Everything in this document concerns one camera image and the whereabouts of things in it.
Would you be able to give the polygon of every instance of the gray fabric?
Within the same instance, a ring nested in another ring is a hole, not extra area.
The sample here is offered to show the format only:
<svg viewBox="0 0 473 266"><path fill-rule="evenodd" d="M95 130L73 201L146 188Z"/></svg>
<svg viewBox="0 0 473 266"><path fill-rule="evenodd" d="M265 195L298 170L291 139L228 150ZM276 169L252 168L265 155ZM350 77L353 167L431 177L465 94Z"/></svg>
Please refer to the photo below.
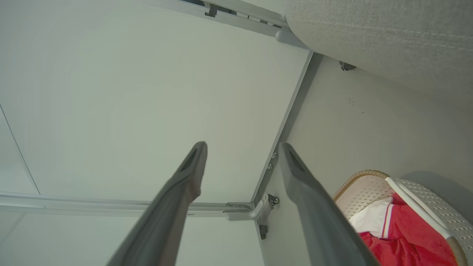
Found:
<svg viewBox="0 0 473 266"><path fill-rule="evenodd" d="M473 106L473 0L289 0L286 15L317 53Z"/></svg>

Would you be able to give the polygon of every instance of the white plastic basket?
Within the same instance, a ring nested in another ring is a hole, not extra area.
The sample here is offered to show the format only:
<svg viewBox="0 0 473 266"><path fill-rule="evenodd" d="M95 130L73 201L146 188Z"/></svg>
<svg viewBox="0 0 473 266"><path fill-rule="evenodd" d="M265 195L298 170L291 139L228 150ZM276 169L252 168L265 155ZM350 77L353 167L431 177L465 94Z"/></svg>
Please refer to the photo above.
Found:
<svg viewBox="0 0 473 266"><path fill-rule="evenodd" d="M369 204L396 192L450 245L459 266L473 266L473 226L428 188L375 171L361 171L335 193L333 200L349 219Z"/></svg>

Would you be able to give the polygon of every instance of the white fabric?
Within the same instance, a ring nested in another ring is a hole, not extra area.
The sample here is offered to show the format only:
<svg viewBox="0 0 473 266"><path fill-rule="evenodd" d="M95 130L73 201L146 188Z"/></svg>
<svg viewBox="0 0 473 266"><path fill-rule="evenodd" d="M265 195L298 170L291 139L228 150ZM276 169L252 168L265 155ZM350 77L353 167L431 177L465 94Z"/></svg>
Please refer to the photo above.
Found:
<svg viewBox="0 0 473 266"><path fill-rule="evenodd" d="M357 233L369 232L377 238L387 238L393 197L371 203L352 216L348 221Z"/></svg>

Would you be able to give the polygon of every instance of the white floor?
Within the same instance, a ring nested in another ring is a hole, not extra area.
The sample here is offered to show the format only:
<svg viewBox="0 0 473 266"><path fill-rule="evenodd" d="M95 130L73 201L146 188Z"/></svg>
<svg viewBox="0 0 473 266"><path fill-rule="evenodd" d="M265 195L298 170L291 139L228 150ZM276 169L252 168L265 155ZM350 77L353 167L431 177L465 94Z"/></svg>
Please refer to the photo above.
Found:
<svg viewBox="0 0 473 266"><path fill-rule="evenodd" d="M331 195L365 169L395 177L428 170L473 191L471 136L471 119L454 106L363 70L341 71L338 61L325 57L288 142ZM267 265L309 265L280 166L266 192L280 198L263 240Z"/></svg>

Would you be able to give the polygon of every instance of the red clothing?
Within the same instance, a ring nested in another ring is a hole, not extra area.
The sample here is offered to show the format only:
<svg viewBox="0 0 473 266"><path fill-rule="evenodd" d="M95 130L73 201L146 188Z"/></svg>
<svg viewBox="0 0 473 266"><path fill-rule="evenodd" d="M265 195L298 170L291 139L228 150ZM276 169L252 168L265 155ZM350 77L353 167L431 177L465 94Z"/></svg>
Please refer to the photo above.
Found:
<svg viewBox="0 0 473 266"><path fill-rule="evenodd" d="M361 238L382 266L456 266L452 249L437 231L424 221L398 194L392 196L393 208L387 239L369 232Z"/></svg>

